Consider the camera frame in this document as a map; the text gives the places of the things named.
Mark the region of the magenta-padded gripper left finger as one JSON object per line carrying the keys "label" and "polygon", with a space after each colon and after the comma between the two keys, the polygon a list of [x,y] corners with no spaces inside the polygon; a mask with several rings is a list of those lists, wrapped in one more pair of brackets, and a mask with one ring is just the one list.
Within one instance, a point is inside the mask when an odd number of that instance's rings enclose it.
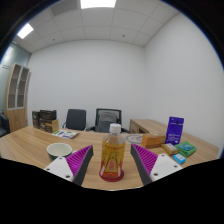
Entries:
{"label": "magenta-padded gripper left finger", "polygon": [[93,156],[93,146],[86,146],[67,157],[57,157],[45,171],[81,186]]}

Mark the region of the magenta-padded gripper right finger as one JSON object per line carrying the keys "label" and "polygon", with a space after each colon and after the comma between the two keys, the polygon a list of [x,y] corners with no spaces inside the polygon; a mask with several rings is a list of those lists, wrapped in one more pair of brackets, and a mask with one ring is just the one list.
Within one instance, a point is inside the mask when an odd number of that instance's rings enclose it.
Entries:
{"label": "magenta-padded gripper right finger", "polygon": [[155,154],[139,145],[131,145],[131,155],[136,163],[143,185],[168,176],[182,167],[166,154]]}

